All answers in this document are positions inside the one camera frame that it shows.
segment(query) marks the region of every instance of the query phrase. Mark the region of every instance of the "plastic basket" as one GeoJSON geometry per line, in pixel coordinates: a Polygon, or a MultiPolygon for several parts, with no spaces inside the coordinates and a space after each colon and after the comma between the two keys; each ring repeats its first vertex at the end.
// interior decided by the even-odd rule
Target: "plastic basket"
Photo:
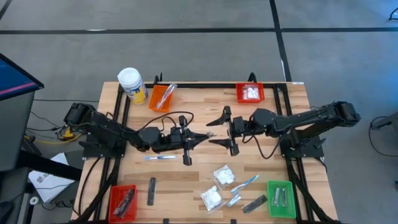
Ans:
{"type": "Polygon", "coordinates": [[[236,98],[238,99],[238,103],[260,103],[261,101],[264,100],[264,87],[262,83],[237,83],[236,84],[236,98]],[[252,85],[252,86],[257,86],[259,89],[259,99],[253,99],[253,100],[245,100],[243,99],[243,87],[245,85],[252,85]]]}
{"type": "Polygon", "coordinates": [[[136,219],[137,215],[137,189],[135,185],[123,185],[114,186],[111,188],[111,197],[109,201],[109,223],[127,223],[132,222],[136,219]],[[127,195],[129,189],[134,189],[134,197],[130,203],[130,206],[125,214],[124,218],[113,215],[116,207],[119,206],[120,202],[127,195]]]}
{"type": "Polygon", "coordinates": [[[156,112],[164,112],[164,113],[168,113],[170,111],[173,94],[171,94],[166,99],[166,101],[163,103],[161,108],[159,108],[159,109],[156,108],[157,103],[160,100],[162,100],[162,97],[168,87],[169,86],[154,85],[154,89],[152,90],[152,96],[150,97],[150,104],[149,104],[149,108],[151,110],[156,111],[156,112]]]}
{"type": "Polygon", "coordinates": [[[296,218],[296,207],[294,204],[293,184],[290,181],[269,180],[267,183],[269,214],[276,218],[296,218]],[[286,189],[287,206],[273,205],[276,188],[279,187],[279,201],[282,200],[282,188],[286,189]]]}

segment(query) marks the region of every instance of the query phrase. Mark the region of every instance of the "orange basket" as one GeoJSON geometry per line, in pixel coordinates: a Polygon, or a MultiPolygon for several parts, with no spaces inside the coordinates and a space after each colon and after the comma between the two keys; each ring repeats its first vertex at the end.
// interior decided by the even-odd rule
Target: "orange basket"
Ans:
{"type": "Polygon", "coordinates": [[[162,100],[162,97],[168,87],[169,86],[154,85],[154,89],[152,90],[152,96],[150,97],[150,104],[149,104],[149,108],[151,110],[156,112],[164,112],[164,113],[168,113],[170,111],[173,93],[166,99],[166,101],[164,102],[163,106],[160,109],[156,108],[157,103],[160,100],[162,100]]]}
{"type": "Polygon", "coordinates": [[[135,185],[113,186],[111,188],[111,197],[109,201],[109,223],[127,223],[136,219],[137,215],[137,189],[135,185]],[[134,196],[130,206],[123,218],[113,215],[114,210],[125,198],[130,189],[134,189],[134,196]]]}
{"type": "Polygon", "coordinates": [[[236,98],[238,99],[238,103],[260,103],[264,100],[264,87],[262,83],[237,83],[236,84],[236,98]],[[251,99],[245,100],[243,99],[243,87],[245,85],[257,86],[259,89],[259,99],[251,99]]]}

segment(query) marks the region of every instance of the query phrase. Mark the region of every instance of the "yellow cable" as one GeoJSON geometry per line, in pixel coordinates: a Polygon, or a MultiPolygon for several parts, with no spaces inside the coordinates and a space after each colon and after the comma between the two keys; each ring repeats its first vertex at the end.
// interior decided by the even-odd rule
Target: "yellow cable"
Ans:
{"type": "Polygon", "coordinates": [[[42,141],[42,140],[39,140],[39,139],[36,139],[35,141],[43,143],[43,144],[66,144],[66,143],[72,142],[72,141],[80,138],[82,135],[83,135],[83,133],[79,134],[78,136],[74,137],[73,139],[69,139],[69,140],[63,141],[63,142],[48,142],[48,141],[42,141]]]}

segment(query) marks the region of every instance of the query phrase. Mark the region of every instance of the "white container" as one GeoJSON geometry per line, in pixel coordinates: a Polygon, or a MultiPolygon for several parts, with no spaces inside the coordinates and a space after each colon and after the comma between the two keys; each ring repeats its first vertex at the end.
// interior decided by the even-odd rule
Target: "white container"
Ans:
{"type": "Polygon", "coordinates": [[[132,103],[140,105],[147,101],[148,91],[135,68],[125,68],[119,72],[118,80],[132,103]]]}

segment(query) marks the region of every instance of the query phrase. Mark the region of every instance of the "green basket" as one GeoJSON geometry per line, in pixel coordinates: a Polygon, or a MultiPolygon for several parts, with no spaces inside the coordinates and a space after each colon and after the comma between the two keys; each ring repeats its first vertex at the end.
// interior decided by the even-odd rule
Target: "green basket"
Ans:
{"type": "Polygon", "coordinates": [[[293,184],[290,181],[269,180],[267,184],[269,214],[276,218],[296,218],[293,184]],[[279,206],[273,205],[276,188],[279,187],[279,206]],[[282,188],[286,189],[287,206],[282,206],[282,188]]]}

